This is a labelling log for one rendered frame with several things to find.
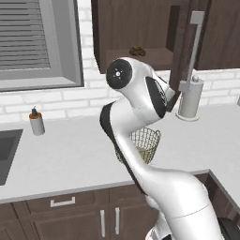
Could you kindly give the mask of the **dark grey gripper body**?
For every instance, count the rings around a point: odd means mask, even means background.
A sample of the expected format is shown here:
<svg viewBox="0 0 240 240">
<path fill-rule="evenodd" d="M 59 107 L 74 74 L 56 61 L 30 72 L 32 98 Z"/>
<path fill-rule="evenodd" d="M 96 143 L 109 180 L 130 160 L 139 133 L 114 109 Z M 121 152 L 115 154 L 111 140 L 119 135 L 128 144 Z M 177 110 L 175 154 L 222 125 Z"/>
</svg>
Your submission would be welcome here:
<svg viewBox="0 0 240 240">
<path fill-rule="evenodd" d="M 173 110 L 173 107 L 180 96 L 179 91 L 173 91 L 172 89 L 168 89 L 166 92 L 167 98 L 167 111 L 170 113 Z"/>
</svg>

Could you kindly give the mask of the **brown bread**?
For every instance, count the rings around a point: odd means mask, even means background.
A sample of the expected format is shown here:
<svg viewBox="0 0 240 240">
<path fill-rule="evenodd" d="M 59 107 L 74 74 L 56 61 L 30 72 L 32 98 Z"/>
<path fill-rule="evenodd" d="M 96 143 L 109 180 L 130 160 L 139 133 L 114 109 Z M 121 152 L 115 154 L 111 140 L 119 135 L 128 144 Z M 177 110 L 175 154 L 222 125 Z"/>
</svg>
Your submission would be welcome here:
<svg viewBox="0 0 240 240">
<path fill-rule="evenodd" d="M 133 56 L 145 56 L 145 50 L 140 46 L 131 47 L 129 53 Z"/>
</svg>

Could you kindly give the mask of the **dark wood base cabinet side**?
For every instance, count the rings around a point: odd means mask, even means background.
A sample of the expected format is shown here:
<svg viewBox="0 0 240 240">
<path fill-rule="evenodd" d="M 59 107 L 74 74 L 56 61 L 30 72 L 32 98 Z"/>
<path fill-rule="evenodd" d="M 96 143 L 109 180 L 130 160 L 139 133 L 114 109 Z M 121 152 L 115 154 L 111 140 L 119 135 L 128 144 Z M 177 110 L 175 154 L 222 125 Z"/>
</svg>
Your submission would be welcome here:
<svg viewBox="0 0 240 240">
<path fill-rule="evenodd" d="M 240 207 L 210 171 L 193 172 L 193 174 L 205 185 L 209 199 L 213 204 L 219 218 L 231 219 L 240 227 Z"/>
</svg>

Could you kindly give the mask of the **dark wood base cabinet door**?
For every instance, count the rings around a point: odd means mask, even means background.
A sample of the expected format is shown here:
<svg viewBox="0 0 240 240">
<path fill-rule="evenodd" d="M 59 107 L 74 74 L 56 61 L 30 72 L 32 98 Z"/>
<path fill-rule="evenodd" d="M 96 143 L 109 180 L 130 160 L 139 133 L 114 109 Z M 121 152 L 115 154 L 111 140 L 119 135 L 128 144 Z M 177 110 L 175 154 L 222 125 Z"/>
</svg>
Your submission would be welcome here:
<svg viewBox="0 0 240 240">
<path fill-rule="evenodd" d="M 71 210 L 33 217 L 37 240 L 110 240 L 105 214 L 106 236 L 101 236 L 100 210 Z"/>
<path fill-rule="evenodd" d="M 27 240 L 11 203 L 0 204 L 0 240 Z"/>
<path fill-rule="evenodd" d="M 120 232 L 115 234 L 115 207 L 120 208 Z M 122 202 L 110 205 L 111 240 L 145 240 L 155 225 L 158 210 L 145 201 Z"/>
</svg>

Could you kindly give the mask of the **white paper towel roll holder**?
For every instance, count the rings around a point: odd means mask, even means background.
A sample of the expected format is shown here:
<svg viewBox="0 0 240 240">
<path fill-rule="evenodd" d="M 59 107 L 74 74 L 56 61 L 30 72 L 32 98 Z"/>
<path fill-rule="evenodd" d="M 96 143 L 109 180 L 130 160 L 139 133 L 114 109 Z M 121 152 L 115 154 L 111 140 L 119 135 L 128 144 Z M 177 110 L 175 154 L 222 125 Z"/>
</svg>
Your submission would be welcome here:
<svg viewBox="0 0 240 240">
<path fill-rule="evenodd" d="M 204 81 L 197 75 L 193 75 L 189 83 L 188 91 L 183 93 L 180 99 L 180 105 L 176 116 L 184 121 L 194 122 L 199 120 L 197 114 Z"/>
</svg>

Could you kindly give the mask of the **dark wood drawer front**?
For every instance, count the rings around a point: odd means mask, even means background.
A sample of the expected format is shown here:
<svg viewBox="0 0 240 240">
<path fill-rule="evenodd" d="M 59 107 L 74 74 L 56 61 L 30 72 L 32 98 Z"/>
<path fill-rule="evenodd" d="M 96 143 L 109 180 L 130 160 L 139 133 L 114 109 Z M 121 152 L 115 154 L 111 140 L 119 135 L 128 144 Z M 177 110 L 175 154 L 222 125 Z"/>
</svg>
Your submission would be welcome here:
<svg viewBox="0 0 240 240">
<path fill-rule="evenodd" d="M 111 187 L 109 189 L 110 203 L 122 203 L 140 199 L 142 194 L 135 185 Z"/>
<path fill-rule="evenodd" d="M 61 202 L 61 201 L 70 200 L 71 197 L 76 198 L 75 204 L 54 207 L 54 208 L 50 207 L 50 200 Z M 33 215 L 33 214 L 43 214 L 47 212 L 67 211 L 75 208 L 94 207 L 94 206 L 98 206 L 108 202 L 109 202 L 109 190 L 98 189 L 98 190 L 69 193 L 65 195 L 51 196 L 46 198 L 34 199 L 34 200 L 27 200 L 26 206 L 30 214 Z"/>
</svg>

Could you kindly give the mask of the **grey framed window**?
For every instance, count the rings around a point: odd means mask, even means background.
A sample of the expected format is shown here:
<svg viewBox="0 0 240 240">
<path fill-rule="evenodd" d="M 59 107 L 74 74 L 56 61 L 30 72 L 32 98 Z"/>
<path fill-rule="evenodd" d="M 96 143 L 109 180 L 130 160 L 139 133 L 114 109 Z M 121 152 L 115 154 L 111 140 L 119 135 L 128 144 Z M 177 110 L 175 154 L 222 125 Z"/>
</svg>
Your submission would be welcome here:
<svg viewBox="0 0 240 240">
<path fill-rule="evenodd" d="M 0 92 L 83 85 L 77 0 L 39 0 L 49 68 L 0 70 Z"/>
</svg>

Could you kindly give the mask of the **white soap dispenser brown collar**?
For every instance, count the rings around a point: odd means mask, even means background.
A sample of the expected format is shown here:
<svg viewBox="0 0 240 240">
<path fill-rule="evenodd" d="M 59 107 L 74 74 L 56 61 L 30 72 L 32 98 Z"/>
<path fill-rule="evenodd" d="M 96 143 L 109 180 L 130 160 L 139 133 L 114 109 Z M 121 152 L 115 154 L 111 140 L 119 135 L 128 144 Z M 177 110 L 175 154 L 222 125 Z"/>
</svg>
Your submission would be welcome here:
<svg viewBox="0 0 240 240">
<path fill-rule="evenodd" d="M 45 133 L 42 114 L 38 112 L 36 108 L 33 108 L 32 112 L 29 114 L 29 120 L 34 135 L 40 136 Z"/>
</svg>

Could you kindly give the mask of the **grey window blinds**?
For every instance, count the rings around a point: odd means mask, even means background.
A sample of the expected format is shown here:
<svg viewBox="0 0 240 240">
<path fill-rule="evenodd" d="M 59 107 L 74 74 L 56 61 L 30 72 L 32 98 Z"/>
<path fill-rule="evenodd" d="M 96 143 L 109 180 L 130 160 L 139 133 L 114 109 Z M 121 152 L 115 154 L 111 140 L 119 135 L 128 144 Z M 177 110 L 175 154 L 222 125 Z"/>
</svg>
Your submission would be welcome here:
<svg viewBox="0 0 240 240">
<path fill-rule="evenodd" d="M 0 70 L 49 67 L 39 0 L 0 0 Z"/>
</svg>

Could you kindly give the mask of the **grey sink basin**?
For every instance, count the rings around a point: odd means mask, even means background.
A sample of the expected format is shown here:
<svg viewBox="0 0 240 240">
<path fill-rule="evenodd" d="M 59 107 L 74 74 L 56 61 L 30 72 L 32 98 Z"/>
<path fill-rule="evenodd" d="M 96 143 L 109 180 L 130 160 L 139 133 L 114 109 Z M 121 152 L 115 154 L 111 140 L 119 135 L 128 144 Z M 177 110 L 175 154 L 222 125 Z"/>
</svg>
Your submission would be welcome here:
<svg viewBox="0 0 240 240">
<path fill-rule="evenodd" d="M 3 186 L 8 179 L 22 134 L 22 129 L 0 131 L 0 186 Z"/>
</svg>

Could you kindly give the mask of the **dark wood wall cabinet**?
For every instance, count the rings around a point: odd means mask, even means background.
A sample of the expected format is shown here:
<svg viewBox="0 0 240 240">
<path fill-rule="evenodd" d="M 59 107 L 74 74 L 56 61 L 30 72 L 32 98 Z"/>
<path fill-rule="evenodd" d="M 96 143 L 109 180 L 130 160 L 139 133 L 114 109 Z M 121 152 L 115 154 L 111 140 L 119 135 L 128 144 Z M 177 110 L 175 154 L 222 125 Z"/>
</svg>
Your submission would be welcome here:
<svg viewBox="0 0 240 240">
<path fill-rule="evenodd" d="M 175 18 L 178 8 L 172 0 L 91 0 L 94 54 L 100 72 L 112 60 L 132 57 L 156 70 L 173 63 Z M 145 56 L 133 56 L 140 46 Z"/>
</svg>

